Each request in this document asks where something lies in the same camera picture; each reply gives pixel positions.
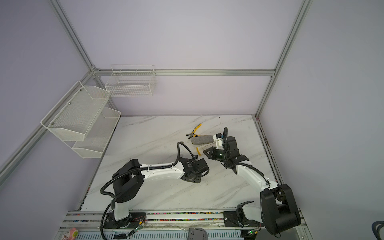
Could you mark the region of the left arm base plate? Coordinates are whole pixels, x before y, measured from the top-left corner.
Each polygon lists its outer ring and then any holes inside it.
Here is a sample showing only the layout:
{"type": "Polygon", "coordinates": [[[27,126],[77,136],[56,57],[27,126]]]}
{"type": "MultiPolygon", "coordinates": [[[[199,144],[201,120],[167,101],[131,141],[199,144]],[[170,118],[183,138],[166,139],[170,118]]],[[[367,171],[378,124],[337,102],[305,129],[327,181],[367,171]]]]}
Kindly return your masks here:
{"type": "Polygon", "coordinates": [[[104,221],[104,229],[134,229],[139,226],[139,223],[144,223],[146,220],[146,213],[130,213],[128,218],[122,220],[115,220],[112,212],[107,213],[104,221]]]}

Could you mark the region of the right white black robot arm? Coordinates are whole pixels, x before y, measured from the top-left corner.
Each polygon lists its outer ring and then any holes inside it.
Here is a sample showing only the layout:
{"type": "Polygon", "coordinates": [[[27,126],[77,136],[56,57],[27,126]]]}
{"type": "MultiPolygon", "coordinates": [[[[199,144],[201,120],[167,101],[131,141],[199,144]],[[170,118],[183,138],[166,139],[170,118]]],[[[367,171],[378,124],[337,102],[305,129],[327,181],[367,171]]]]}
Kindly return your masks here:
{"type": "Polygon", "coordinates": [[[258,222],[276,236],[302,224],[293,191],[287,184],[278,184],[254,167],[248,157],[240,154],[236,138],[221,136],[213,139],[215,144],[203,153],[243,178],[259,195],[258,202],[238,204],[236,220],[239,226],[258,222]]]}

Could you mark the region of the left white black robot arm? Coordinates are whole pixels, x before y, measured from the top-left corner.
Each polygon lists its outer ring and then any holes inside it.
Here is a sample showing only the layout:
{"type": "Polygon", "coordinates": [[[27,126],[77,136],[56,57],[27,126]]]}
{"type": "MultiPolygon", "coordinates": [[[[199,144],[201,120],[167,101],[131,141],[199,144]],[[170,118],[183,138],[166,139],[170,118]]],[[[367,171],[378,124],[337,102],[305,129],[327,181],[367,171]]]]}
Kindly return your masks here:
{"type": "Polygon", "coordinates": [[[146,165],[137,159],[129,161],[114,175],[112,210],[116,221],[130,218],[130,201],[138,194],[143,184],[151,181],[181,180],[200,183],[210,171],[204,159],[180,158],[177,163],[146,165]]]}

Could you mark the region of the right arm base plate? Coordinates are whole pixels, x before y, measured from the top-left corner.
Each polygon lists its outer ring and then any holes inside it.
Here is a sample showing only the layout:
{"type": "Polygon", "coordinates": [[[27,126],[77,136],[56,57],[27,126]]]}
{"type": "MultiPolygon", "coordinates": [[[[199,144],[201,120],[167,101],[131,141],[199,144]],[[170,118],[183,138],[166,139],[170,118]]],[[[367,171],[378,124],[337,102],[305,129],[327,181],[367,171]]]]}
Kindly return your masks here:
{"type": "Polygon", "coordinates": [[[223,215],[225,227],[250,228],[264,226],[257,221],[246,219],[242,214],[238,214],[236,211],[224,211],[223,215]]]}

